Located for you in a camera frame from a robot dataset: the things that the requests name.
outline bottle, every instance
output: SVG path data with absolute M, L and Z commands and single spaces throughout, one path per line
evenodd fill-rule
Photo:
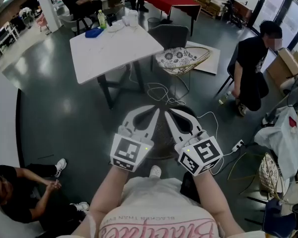
M 228 91 L 227 93 L 225 93 L 220 99 L 219 99 L 219 103 L 221 104 L 221 105 L 223 105 L 226 101 L 227 101 L 227 99 L 228 99 L 228 97 L 231 95 L 231 92 L 230 91 Z
M 99 26 L 100 26 L 100 28 L 105 29 L 106 28 L 106 16 L 101 10 L 99 10 L 98 12 L 99 13 L 98 13 L 97 17 L 98 17 L 98 21 L 99 21 Z

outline white sneaker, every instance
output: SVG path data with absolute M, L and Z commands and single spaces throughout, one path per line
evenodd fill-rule
M 78 204 L 70 204 L 70 205 L 75 206 L 76 209 L 79 212 L 88 211 L 89 210 L 89 204 L 87 202 L 81 202 L 81 203 L 78 203 Z
M 156 166 L 156 165 L 153 165 L 151 170 L 150 170 L 150 175 L 149 177 L 152 178 L 152 177 L 158 177 L 160 178 L 161 176 L 161 168 Z
M 66 163 L 66 160 L 63 158 L 63 159 L 60 159 L 58 161 L 58 163 L 55 165 L 56 167 L 56 175 L 55 177 L 59 177 L 62 170 L 66 167 L 67 163 Z

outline gray floor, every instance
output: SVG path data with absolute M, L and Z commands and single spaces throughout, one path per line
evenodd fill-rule
M 140 14 L 139 19 L 141 25 L 147 29 L 147 18 L 160 17 L 160 12 L 151 4 L 146 4 L 146 7 L 150 12 Z M 190 17 L 177 9 L 172 10 L 171 19 L 173 24 L 190 27 Z M 271 79 L 266 76 L 270 94 L 262 100 L 259 111 L 249 112 L 243 119 L 234 113 L 232 98 L 220 106 L 218 97 L 215 97 L 227 78 L 226 68 L 237 42 L 252 35 L 248 29 L 240 31 L 235 26 L 200 14 L 190 39 L 221 50 L 218 74 L 192 71 L 191 91 L 183 100 L 198 116 L 208 111 L 215 113 L 219 122 L 218 143 L 224 154 L 229 153 L 238 140 L 248 142 L 265 112 L 281 97 Z M 14 63 L 4 73 L 22 90 L 20 124 L 25 164 L 53 164 L 60 158 L 66 158 L 68 166 L 60 177 L 63 200 L 90 202 L 110 168 L 108 162 L 113 136 L 127 112 L 148 104 L 158 105 L 163 109 L 167 106 L 145 94 L 123 93 L 110 111 L 96 79 L 82 85 L 77 83 L 69 43 L 72 37 L 72 33 L 62 27 L 45 41 L 23 53 L 20 59 L 27 70 L 22 70 Z M 145 82 L 170 85 L 170 77 L 165 73 L 157 68 L 150 72 L 149 58 L 141 61 L 141 67 Z M 108 77 L 118 78 L 121 73 L 122 70 L 117 70 Z M 216 122 L 212 115 L 201 118 L 200 123 L 209 135 L 215 134 Z M 161 128 L 159 133 L 162 136 L 158 137 L 169 143 L 170 138 L 164 124 Z M 182 180 L 185 170 L 173 159 L 157 160 L 159 156 L 169 156 L 168 148 L 158 144 L 155 150 L 159 152 L 153 156 L 155 159 L 148 159 L 134 175 L 147 176 L 151 165 L 155 163 L 162 167 L 163 178 L 176 177 Z M 247 151 L 263 153 L 263 149 L 259 147 L 248 148 Z M 234 153 L 226 157 L 225 163 L 237 155 L 238 153 Z M 243 158 L 232 176 L 238 178 L 255 174 L 259 161 L 256 157 Z M 262 213 L 256 210 L 262 206 L 239 195 L 249 185 L 250 179 L 226 180 L 231 166 L 232 164 L 217 175 L 216 180 L 239 224 L 247 231 L 258 230 L 259 226 L 244 221 L 244 218 L 261 220 Z

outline white cable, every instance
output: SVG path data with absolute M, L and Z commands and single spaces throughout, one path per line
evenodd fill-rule
M 138 82 L 135 82 L 131 79 L 131 76 L 132 76 L 132 64 L 130 64 L 130 75 L 129 75 L 129 80 L 133 83 L 136 83 L 138 84 Z M 185 106 L 185 102 L 184 101 L 178 101 L 176 100 L 175 98 L 170 98 L 168 96 L 168 93 L 169 93 L 169 89 L 165 86 L 165 85 L 162 85 L 160 83 L 145 83 L 145 85 L 148 87 L 148 90 L 147 90 L 147 94 L 150 98 L 154 99 L 155 101 L 164 101 L 165 104 L 167 105 L 168 103 L 177 103 L 179 105 L 184 105 Z M 159 85 L 158 87 L 153 87 L 153 88 L 150 88 L 150 85 Z M 153 92 L 154 89 L 162 89 L 164 91 L 164 95 L 161 97 L 161 98 L 158 98 L 158 97 L 153 97 L 151 94 L 150 94 L 150 91 Z
M 217 175 L 217 174 L 220 172 L 220 170 L 222 169 L 223 164 L 224 164 L 224 156 L 231 155 L 232 153 L 234 153 L 234 151 L 231 151 L 230 153 L 223 155 L 223 157 L 222 157 L 223 162 L 222 162 L 222 165 L 220 166 L 219 170 L 218 170 L 215 174 L 213 174 L 213 173 L 212 173 L 212 170 L 210 170 L 210 172 L 211 172 L 212 175 L 215 176 L 215 175 Z
M 217 139 L 217 137 L 218 137 L 219 123 L 218 123 L 218 120 L 217 120 L 216 116 L 214 115 L 214 113 L 213 113 L 212 111 L 209 111 L 209 112 L 206 112 L 204 115 L 201 115 L 200 117 L 197 117 L 197 118 L 202 118 L 203 116 L 205 116 L 205 115 L 207 115 L 207 114 L 209 114 L 209 113 L 213 114 L 213 116 L 214 116 L 214 118 L 215 118 L 215 121 L 217 122 L 217 130 L 216 130 L 216 132 L 215 132 L 215 139 Z

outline sneaker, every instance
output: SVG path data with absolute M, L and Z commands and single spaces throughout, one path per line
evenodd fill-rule
M 235 103 L 236 103 L 236 106 L 237 106 L 237 110 L 238 110 L 238 113 L 243 117 L 246 115 L 246 106 L 244 104 L 241 103 L 240 99 L 239 98 L 236 98 L 235 99 Z
M 70 204 L 76 207 L 77 211 L 82 212 L 82 211 L 88 211 L 89 210 L 89 204 L 87 202 L 81 202 L 78 204 Z
M 150 170 L 150 175 L 149 175 L 149 177 L 150 178 L 153 178 L 153 177 L 158 177 L 158 178 L 160 178 L 160 176 L 161 176 L 161 168 L 160 167 L 158 167 L 158 166 L 156 166 L 156 165 L 153 165 L 152 166 L 152 168 L 151 168 L 151 170 Z
M 148 10 L 146 7 L 144 7 L 144 6 L 141 6 L 141 7 L 139 8 L 139 11 L 149 12 L 149 10 Z
M 66 163 L 66 160 L 63 158 L 63 159 L 60 159 L 58 161 L 58 163 L 55 165 L 56 167 L 56 175 L 55 177 L 59 177 L 62 170 L 66 167 L 67 163 Z

